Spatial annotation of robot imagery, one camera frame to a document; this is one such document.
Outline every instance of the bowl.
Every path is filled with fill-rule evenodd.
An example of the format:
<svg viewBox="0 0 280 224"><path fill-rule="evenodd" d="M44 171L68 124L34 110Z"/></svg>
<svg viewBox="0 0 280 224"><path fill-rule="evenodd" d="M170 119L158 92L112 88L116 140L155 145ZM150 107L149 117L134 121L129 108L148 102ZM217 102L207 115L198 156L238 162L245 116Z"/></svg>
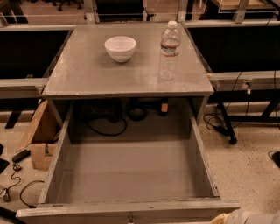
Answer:
<svg viewBox="0 0 280 224"><path fill-rule="evenodd" d="M117 62L125 62L134 54L137 42L133 38L117 36L106 40L108 55Z"/></svg>

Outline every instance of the black panel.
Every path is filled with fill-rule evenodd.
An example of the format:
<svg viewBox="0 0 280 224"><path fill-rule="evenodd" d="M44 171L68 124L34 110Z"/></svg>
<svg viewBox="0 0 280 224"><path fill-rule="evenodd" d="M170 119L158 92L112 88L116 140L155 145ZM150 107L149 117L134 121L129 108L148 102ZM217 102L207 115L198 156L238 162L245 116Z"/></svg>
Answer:
<svg viewBox="0 0 280 224"><path fill-rule="evenodd" d="M69 31L0 32L0 79L42 78Z"/></svg>
<svg viewBox="0 0 280 224"><path fill-rule="evenodd" d="M212 71L280 69L279 26L189 28Z"/></svg>

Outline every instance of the floor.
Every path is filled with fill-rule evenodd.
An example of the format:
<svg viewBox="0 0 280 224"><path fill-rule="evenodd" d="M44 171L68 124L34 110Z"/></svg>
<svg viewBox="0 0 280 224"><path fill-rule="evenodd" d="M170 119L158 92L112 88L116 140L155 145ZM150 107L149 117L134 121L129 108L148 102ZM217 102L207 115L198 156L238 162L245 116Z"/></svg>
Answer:
<svg viewBox="0 0 280 224"><path fill-rule="evenodd" d="M205 113L215 111L215 107L208 105ZM11 162L11 157L18 150L18 144L32 111L25 111L13 129L5 129L10 112L0 114L0 143L4 146L1 158ZM269 151L280 150L280 129L274 124L242 123L234 132L237 144L232 145L228 139L209 129L204 121L199 125L200 134L206 149L206 156L213 179L218 186L222 200L238 200L242 209L270 214L280 207L280 169L270 160ZM0 207L12 211L27 208L20 200L20 191L33 180L44 180L46 171L34 170L31 158L19 163L22 170L15 176L21 182L10 189L10 202L0 199ZM8 187L17 183L11 179L12 165L0 175L0 184ZM35 205L39 198L43 184L37 183L23 193L27 204ZM0 223L10 223L0 218Z"/></svg>

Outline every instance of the chair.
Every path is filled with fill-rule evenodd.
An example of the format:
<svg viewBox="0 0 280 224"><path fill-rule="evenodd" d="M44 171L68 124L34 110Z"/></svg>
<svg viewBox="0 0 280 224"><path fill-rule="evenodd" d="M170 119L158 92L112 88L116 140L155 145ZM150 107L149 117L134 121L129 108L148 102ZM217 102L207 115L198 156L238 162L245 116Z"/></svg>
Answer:
<svg viewBox="0 0 280 224"><path fill-rule="evenodd" d="M62 1L61 1L61 4L59 5L58 11L62 11L62 5L63 5L64 3L68 3L68 5L70 5L70 2L71 2L71 1L78 4L78 10L81 9L81 2L80 2L79 0L62 0ZM56 6L56 0L52 0L52 5L53 5L53 6Z"/></svg>
<svg viewBox="0 0 280 224"><path fill-rule="evenodd" d="M94 0L96 22L150 21L154 10L147 0Z"/></svg>

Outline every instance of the gray table top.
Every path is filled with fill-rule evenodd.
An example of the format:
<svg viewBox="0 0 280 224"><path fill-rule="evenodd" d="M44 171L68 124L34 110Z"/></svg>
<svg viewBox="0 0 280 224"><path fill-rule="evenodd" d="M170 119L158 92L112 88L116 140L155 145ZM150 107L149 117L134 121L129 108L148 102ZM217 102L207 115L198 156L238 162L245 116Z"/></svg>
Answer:
<svg viewBox="0 0 280 224"><path fill-rule="evenodd" d="M213 92L207 73L183 26L174 80L158 79L161 34L166 23L82 24L70 39L45 86L47 99L204 96ZM136 40L133 57L118 63L104 43L114 36Z"/></svg>

